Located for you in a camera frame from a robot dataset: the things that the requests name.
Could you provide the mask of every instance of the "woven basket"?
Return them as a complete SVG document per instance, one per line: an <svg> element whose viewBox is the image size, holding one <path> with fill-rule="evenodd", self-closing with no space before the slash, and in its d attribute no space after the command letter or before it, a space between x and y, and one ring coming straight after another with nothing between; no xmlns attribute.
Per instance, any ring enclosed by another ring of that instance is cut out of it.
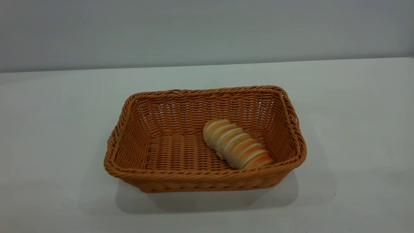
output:
<svg viewBox="0 0 414 233"><path fill-rule="evenodd" d="M233 170L203 141L204 124L212 118L243 128L276 163ZM286 92L254 86L132 95L108 140L104 166L144 192L222 191L275 186L305 158Z"/></svg>

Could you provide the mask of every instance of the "twisted bread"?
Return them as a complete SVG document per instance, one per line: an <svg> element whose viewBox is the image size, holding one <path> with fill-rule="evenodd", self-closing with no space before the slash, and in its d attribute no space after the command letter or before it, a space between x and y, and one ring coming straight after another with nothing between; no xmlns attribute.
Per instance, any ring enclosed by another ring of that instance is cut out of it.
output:
<svg viewBox="0 0 414 233"><path fill-rule="evenodd" d="M243 129L225 119L213 119L204 125L203 137L207 146L234 169L256 168L274 163L263 145Z"/></svg>

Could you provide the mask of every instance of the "wicker basket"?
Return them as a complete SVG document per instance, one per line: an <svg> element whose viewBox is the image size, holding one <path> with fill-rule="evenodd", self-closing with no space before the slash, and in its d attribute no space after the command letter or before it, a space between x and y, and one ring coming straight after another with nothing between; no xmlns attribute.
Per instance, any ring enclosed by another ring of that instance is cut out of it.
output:
<svg viewBox="0 0 414 233"><path fill-rule="evenodd" d="M243 128L276 164L231 169L203 141L202 129L212 118ZM104 166L144 192L222 191L275 186L305 158L286 92L254 86L132 95L108 140Z"/></svg>

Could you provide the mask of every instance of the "table surface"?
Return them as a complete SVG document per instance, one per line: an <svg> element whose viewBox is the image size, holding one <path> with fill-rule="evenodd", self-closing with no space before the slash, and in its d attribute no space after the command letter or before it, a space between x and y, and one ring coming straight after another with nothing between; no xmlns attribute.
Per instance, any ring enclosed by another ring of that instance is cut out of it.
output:
<svg viewBox="0 0 414 233"><path fill-rule="evenodd" d="M277 85L305 163L271 189L146 194L106 140L143 91ZM1 232L414 232L414 59L0 74Z"/></svg>

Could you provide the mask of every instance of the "gray wall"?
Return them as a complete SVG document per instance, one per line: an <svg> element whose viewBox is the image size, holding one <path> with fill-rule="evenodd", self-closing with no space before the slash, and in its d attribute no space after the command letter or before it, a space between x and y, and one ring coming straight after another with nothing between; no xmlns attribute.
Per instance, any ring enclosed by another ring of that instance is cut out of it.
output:
<svg viewBox="0 0 414 233"><path fill-rule="evenodd" d="M0 71L414 54L414 0L3 0Z"/></svg>

